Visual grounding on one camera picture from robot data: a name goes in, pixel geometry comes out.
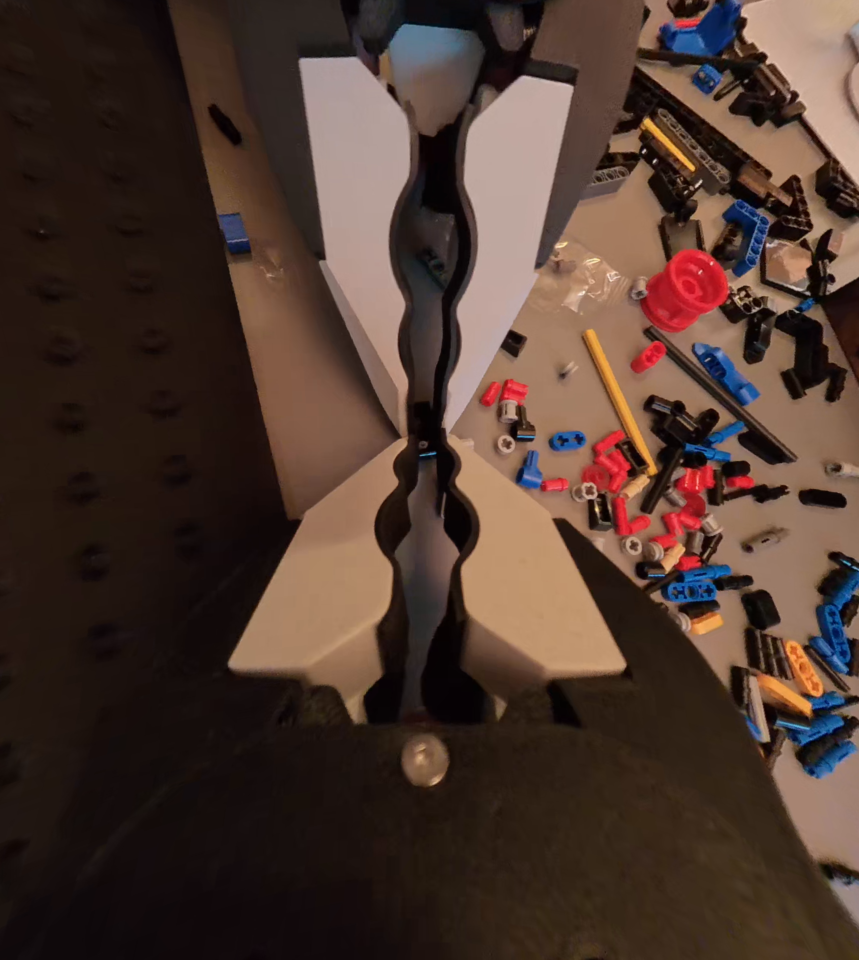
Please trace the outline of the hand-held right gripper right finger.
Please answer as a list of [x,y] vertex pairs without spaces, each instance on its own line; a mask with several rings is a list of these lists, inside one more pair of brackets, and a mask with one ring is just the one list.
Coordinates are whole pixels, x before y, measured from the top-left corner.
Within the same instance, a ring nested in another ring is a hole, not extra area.
[[456,550],[437,627],[437,719],[472,724],[626,659],[556,522],[464,441],[442,437],[437,506]]

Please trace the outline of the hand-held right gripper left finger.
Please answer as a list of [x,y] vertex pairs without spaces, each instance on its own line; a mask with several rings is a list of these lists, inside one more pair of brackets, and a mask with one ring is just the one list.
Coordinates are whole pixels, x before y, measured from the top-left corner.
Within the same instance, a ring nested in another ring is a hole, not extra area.
[[332,688],[356,722],[398,720],[410,620],[396,555],[418,474],[416,442],[400,438],[306,511],[231,672]]

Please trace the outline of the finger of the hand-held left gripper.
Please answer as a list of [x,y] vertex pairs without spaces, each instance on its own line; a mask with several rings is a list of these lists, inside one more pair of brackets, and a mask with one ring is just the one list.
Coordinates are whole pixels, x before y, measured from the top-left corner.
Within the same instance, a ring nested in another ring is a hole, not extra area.
[[573,97],[565,81],[522,75],[478,91],[454,152],[457,258],[443,292],[433,406],[450,432],[536,278],[536,261]]
[[418,172],[412,111],[353,56],[299,61],[321,274],[384,412],[412,432],[412,289],[400,227]]

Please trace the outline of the black beam with grey axle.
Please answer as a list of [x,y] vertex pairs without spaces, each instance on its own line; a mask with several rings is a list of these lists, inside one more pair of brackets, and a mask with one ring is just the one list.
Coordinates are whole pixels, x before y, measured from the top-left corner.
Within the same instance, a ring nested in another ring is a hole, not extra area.
[[434,403],[429,399],[415,401],[410,413],[410,425],[414,428],[418,479],[426,480],[436,516],[443,520],[451,462],[445,449],[440,417],[436,414]]

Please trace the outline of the yellow toy beam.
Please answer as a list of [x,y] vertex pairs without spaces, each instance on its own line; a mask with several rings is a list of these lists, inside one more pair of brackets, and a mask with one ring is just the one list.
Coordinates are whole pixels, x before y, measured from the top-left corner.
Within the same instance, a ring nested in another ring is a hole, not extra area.
[[665,133],[650,117],[642,118],[639,129],[646,133],[652,140],[660,143],[663,150],[665,150],[668,155],[672,155],[681,167],[685,168],[689,173],[696,173],[698,169],[696,162],[676,143],[676,140]]

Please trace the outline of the clear bag of small parts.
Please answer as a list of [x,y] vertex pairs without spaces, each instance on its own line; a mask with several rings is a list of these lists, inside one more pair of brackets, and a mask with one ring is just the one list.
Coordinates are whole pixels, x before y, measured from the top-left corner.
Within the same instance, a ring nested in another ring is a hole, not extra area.
[[630,279],[572,238],[562,238],[538,270],[532,289],[538,308],[588,315],[629,300]]

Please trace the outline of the pile of small toy pins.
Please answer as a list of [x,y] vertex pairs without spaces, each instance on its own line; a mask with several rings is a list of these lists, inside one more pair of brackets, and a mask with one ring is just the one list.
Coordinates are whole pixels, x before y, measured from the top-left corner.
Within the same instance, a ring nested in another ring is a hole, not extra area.
[[[735,707],[768,763],[785,749],[801,770],[824,780],[859,753],[859,558],[841,549],[826,552],[819,581],[803,589],[812,602],[811,622],[789,634],[783,603],[762,568],[748,560],[770,558],[772,549],[748,555],[722,522],[721,509],[741,499],[758,504],[783,498],[787,486],[759,484],[750,463],[735,460],[725,444],[750,446],[741,421],[719,425],[714,409],[689,411],[677,401],[651,396],[651,416],[661,448],[651,478],[624,429],[599,438],[582,429],[547,438],[541,456],[525,401],[528,386],[514,379],[492,382],[480,401],[501,421],[494,451],[511,468],[512,482],[541,496],[546,506],[571,498],[592,544],[614,538],[628,558],[638,588],[691,640],[713,639],[727,626],[738,629],[741,651],[730,667]],[[805,696],[796,685],[782,642],[800,643],[820,676],[824,694]]]

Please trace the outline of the black curved toy panel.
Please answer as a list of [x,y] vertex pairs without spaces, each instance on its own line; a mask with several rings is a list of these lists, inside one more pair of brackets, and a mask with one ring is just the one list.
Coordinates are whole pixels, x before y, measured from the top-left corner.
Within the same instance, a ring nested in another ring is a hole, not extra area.
[[658,233],[666,262],[683,251],[707,251],[702,223],[697,218],[680,221],[675,214],[664,214],[658,224]]

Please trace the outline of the large red toy wheel hub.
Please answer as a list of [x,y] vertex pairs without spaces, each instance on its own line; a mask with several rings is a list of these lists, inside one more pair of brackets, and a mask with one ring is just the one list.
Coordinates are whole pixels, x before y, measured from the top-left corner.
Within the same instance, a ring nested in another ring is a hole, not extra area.
[[646,284],[640,309],[665,333],[680,333],[729,297],[724,268],[704,250],[687,248],[671,258]]

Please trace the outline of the blue angled beam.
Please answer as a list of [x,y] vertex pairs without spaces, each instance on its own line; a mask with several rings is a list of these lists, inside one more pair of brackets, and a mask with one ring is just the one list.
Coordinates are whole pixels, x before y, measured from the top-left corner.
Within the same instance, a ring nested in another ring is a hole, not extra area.
[[711,256],[735,278],[756,269],[763,258],[772,226],[771,217],[743,200],[735,200],[722,214],[724,227]]

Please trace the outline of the orange thin toy beam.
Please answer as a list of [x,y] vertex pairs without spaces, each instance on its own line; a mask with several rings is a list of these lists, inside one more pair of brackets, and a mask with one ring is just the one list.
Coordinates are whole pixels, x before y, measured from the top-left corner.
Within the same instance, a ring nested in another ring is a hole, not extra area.
[[799,690],[808,698],[815,699],[822,696],[823,681],[804,647],[791,639],[784,639],[782,647],[791,676]]

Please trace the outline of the black flat toy panel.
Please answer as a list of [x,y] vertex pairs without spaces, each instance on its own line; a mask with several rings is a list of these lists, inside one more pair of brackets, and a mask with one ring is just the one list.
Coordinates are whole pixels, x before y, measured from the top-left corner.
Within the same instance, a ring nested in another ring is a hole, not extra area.
[[759,280],[771,289],[804,297],[810,288],[812,266],[808,246],[769,237],[759,259]]

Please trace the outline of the long black toy axle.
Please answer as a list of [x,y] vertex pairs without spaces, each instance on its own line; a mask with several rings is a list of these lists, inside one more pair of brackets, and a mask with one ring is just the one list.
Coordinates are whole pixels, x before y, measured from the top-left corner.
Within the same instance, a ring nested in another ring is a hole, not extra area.
[[659,329],[649,325],[644,327],[641,333],[650,342],[663,345],[666,356],[678,370],[693,383],[697,384],[708,397],[712,398],[737,420],[742,421],[746,427],[746,432],[753,434],[775,457],[775,464],[794,464],[798,462],[799,457],[794,450],[789,448],[782,439],[773,434],[758,418],[750,414],[745,405],[738,402],[734,396],[726,392],[716,380],[711,378],[702,366],[690,360],[683,351],[671,342]]

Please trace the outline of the black dotted mat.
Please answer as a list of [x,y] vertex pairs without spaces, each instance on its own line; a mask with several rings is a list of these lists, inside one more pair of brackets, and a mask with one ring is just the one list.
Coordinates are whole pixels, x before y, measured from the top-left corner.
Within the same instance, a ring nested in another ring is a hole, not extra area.
[[0,2],[0,955],[227,697],[289,533],[166,2]]

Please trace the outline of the blue toy bracket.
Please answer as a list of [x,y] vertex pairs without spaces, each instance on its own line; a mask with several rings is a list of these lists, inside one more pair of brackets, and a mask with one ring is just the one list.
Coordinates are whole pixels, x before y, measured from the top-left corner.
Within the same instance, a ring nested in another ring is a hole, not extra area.
[[729,51],[745,24],[743,2],[719,1],[698,19],[666,21],[658,31],[660,49],[700,58]]

